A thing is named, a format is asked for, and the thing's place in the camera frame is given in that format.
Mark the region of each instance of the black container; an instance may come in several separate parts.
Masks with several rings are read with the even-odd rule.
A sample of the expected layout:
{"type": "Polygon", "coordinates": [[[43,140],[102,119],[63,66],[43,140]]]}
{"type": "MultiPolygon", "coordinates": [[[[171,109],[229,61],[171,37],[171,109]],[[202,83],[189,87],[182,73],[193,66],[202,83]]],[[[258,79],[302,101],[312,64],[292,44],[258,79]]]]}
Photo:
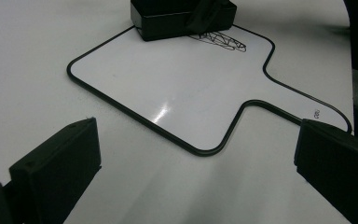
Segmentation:
{"type": "MultiPolygon", "coordinates": [[[[198,5],[196,0],[131,0],[131,19],[145,41],[194,35],[186,23],[198,5]]],[[[227,30],[234,22],[237,6],[222,5],[206,32],[227,30]]]]}

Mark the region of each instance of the dry-erase board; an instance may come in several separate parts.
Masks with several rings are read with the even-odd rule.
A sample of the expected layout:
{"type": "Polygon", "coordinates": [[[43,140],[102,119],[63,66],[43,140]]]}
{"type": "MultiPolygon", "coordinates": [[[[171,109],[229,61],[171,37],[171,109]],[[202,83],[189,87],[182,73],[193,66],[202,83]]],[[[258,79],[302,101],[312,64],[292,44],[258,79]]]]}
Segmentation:
{"type": "Polygon", "coordinates": [[[151,42],[131,27],[74,59],[67,71],[83,87],[198,155],[218,152],[248,105],[295,123],[316,119],[351,132],[348,119],[334,107],[267,74],[273,51],[272,41],[238,26],[151,42]]]}

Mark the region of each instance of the white tabletop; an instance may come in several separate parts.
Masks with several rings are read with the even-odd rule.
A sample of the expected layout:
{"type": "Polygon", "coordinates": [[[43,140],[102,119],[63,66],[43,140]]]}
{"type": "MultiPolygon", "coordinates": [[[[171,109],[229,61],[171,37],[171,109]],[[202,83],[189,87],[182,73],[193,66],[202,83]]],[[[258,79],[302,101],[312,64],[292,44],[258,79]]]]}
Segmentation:
{"type": "MultiPolygon", "coordinates": [[[[268,73],[352,122],[341,0],[246,0],[235,23],[276,49],[268,73]]],[[[65,223],[348,223],[296,172],[299,128],[249,107],[224,150],[196,157],[76,85],[75,57],[132,25],[130,1],[0,1],[0,181],[63,126],[98,122],[103,169],[65,223]]]]}

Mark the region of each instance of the black base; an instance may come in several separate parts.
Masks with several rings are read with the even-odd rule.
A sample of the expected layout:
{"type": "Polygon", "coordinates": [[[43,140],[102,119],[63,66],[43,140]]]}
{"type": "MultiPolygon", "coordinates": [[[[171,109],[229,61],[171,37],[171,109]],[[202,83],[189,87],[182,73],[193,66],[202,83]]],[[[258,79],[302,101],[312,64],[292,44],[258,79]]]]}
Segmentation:
{"type": "Polygon", "coordinates": [[[304,119],[295,155],[299,174],[351,223],[358,223],[358,138],[304,119]]]}
{"type": "MultiPolygon", "coordinates": [[[[199,1],[131,0],[131,19],[145,41],[194,35],[186,23],[199,1]]],[[[227,30],[234,22],[237,6],[223,5],[206,32],[227,30]]]]}

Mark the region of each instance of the black marker drawing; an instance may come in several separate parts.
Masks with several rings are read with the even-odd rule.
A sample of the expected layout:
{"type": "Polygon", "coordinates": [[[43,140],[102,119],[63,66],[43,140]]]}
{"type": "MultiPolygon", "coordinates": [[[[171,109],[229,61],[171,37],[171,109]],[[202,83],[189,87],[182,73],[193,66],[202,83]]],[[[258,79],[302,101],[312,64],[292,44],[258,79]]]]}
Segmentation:
{"type": "Polygon", "coordinates": [[[201,42],[220,46],[224,49],[239,50],[242,52],[246,51],[246,45],[232,37],[229,37],[228,35],[223,35],[220,32],[210,32],[202,35],[190,35],[189,37],[201,42]]]}

